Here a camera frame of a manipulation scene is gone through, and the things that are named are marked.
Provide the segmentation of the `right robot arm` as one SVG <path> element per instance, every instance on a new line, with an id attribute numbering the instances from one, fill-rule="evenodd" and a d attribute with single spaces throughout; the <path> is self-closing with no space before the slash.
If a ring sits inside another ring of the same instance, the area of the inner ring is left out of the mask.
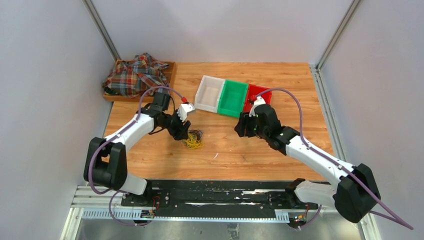
<path id="1" fill-rule="evenodd" d="M 304 203 L 335 208 L 347 221 L 358 223 L 381 199 L 372 170 L 342 161 L 303 138 L 299 131 L 281 125 L 269 104 L 241 112 L 234 128 L 239 137 L 258 137 L 271 149 L 301 161 L 327 180 L 315 183 L 298 178 L 286 187 L 286 203 L 294 209 Z"/>

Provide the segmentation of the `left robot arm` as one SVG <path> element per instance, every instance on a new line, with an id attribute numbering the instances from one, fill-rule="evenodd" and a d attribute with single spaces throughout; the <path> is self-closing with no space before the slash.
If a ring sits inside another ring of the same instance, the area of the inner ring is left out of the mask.
<path id="1" fill-rule="evenodd" d="M 107 137 L 94 137 L 88 144 L 83 178 L 98 195 L 114 190 L 134 195 L 140 206 L 149 206 L 153 193 L 150 181 L 128 171 L 127 152 L 144 136 L 152 135 L 159 127 L 167 130 L 176 141 L 188 139 L 191 125 L 188 116 L 195 106 L 182 98 L 182 103 L 172 114 L 165 111 L 171 96 L 156 93 L 153 102 L 137 110 L 133 118 L 115 133 Z"/>

